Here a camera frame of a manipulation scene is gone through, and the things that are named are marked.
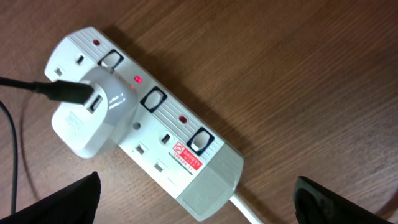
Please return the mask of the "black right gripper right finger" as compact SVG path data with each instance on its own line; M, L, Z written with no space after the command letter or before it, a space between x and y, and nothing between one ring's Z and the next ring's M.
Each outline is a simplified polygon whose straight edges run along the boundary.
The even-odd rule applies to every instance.
M392 224L305 176L296 181L293 202L299 224Z

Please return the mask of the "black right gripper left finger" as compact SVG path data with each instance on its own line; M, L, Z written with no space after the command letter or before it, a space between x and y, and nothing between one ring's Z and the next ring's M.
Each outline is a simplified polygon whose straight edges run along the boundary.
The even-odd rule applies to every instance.
M92 224L100 201L97 172L66 186L23 210L1 219L1 224Z

